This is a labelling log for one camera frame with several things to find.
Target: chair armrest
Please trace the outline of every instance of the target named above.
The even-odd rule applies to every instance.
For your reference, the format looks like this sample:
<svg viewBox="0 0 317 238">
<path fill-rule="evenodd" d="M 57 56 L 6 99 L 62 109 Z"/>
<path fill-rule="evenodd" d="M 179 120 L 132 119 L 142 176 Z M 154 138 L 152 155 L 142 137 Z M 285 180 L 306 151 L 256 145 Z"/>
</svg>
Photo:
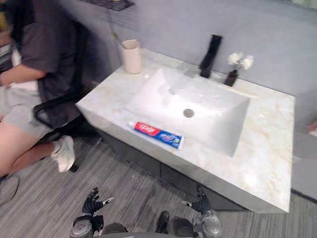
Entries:
<svg viewBox="0 0 317 238">
<path fill-rule="evenodd" d="M 44 102 L 42 104 L 36 105 L 33 108 L 33 116 L 34 118 L 39 121 L 40 123 L 48 126 L 49 128 L 54 129 L 54 127 L 48 122 L 43 120 L 42 118 L 40 118 L 39 113 L 45 109 L 49 109 L 49 108 L 53 108 L 61 103 L 65 103 L 65 102 L 69 102 L 69 101 L 73 101 L 75 98 L 83 98 L 84 93 L 80 92 L 80 93 L 69 93 L 66 94 L 64 96 L 58 97 L 58 98 L 54 98 L 52 100 L 49 100 L 47 102 Z"/>
</svg>

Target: gray wall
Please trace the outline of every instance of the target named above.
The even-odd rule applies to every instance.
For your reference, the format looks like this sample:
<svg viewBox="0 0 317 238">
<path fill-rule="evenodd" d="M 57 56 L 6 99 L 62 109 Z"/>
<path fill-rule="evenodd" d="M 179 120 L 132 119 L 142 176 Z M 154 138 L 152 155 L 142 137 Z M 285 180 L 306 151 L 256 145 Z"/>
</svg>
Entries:
<svg viewBox="0 0 317 238">
<path fill-rule="evenodd" d="M 123 12 L 111 11 L 122 40 L 136 38 L 144 48 L 199 65 L 211 34 L 220 34 L 224 39 L 214 70 L 229 72 L 227 56 L 243 51 L 254 55 L 255 64 L 240 78 L 296 96 L 293 188 L 317 198 L 312 169 L 317 164 L 317 138 L 308 136 L 305 128 L 317 119 L 317 11 L 283 0 L 134 2 Z M 89 61 L 96 67 L 89 79 L 106 78 L 120 65 L 106 10 L 79 0 L 63 4 L 94 33 L 91 53 L 98 60 Z"/>
</svg>

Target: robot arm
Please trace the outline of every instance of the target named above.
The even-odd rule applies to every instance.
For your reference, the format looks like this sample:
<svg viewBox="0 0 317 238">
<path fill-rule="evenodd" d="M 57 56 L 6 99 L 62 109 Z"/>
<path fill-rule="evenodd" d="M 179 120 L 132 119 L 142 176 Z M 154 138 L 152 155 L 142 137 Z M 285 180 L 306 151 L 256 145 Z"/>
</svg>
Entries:
<svg viewBox="0 0 317 238">
<path fill-rule="evenodd" d="M 114 200 L 113 197 L 98 202 L 98 188 L 94 188 L 86 198 L 82 207 L 82 216 L 75 219 L 73 228 L 70 231 L 70 238 L 92 238 L 95 231 L 100 231 L 104 227 L 103 216 L 95 216 L 94 213 L 103 208 L 104 205 Z"/>
<path fill-rule="evenodd" d="M 187 202 L 183 204 L 189 206 L 202 214 L 201 218 L 193 219 L 194 232 L 203 233 L 204 238 L 219 238 L 222 236 L 222 228 L 219 218 L 212 213 L 211 204 L 204 191 L 197 188 L 199 201 Z"/>
</svg>

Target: vase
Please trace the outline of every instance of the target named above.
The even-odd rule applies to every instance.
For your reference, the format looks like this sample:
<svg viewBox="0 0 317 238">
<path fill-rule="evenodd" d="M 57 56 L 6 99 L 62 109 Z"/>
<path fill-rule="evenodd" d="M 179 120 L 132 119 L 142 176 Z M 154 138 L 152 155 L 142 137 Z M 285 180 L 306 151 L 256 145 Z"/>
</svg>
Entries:
<svg viewBox="0 0 317 238">
<path fill-rule="evenodd" d="M 236 81 L 237 77 L 239 76 L 239 73 L 237 70 L 231 71 L 228 76 L 226 81 L 224 82 L 225 85 L 232 87 L 234 82 Z"/>
</svg>

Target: shirt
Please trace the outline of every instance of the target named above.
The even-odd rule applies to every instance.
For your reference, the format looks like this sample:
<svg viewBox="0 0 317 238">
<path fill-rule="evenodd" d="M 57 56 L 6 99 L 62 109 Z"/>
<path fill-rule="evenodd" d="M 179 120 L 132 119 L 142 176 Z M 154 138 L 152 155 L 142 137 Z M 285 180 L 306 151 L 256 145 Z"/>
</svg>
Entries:
<svg viewBox="0 0 317 238">
<path fill-rule="evenodd" d="M 37 80 L 42 102 L 73 92 L 76 28 L 57 0 L 16 0 L 7 6 L 11 36 L 21 63 L 47 73 Z M 50 123 L 60 127 L 80 115 L 68 102 L 46 110 Z"/>
<path fill-rule="evenodd" d="M 11 60 L 12 60 L 13 67 L 16 67 L 17 65 L 21 64 L 21 55 L 16 48 L 12 49 Z M 24 90 L 33 91 L 33 92 L 39 91 L 39 86 L 37 81 L 30 81 L 30 82 L 24 82 L 24 83 L 11 83 L 10 87 L 24 89 Z"/>
</svg>

